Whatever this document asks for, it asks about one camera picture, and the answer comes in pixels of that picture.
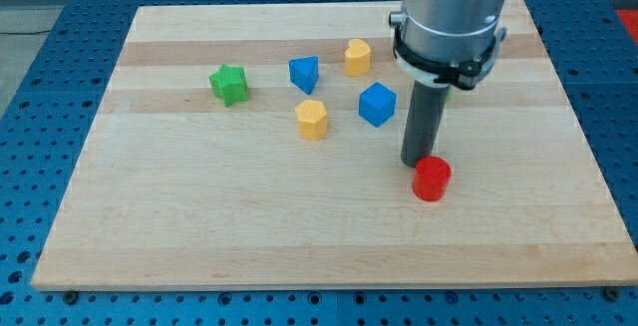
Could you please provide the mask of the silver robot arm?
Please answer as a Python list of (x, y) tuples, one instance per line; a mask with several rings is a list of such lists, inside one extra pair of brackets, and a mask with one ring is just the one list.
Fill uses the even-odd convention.
[(399, 68), (434, 88), (471, 90), (490, 72), (506, 35), (504, 0), (402, 0), (389, 16)]

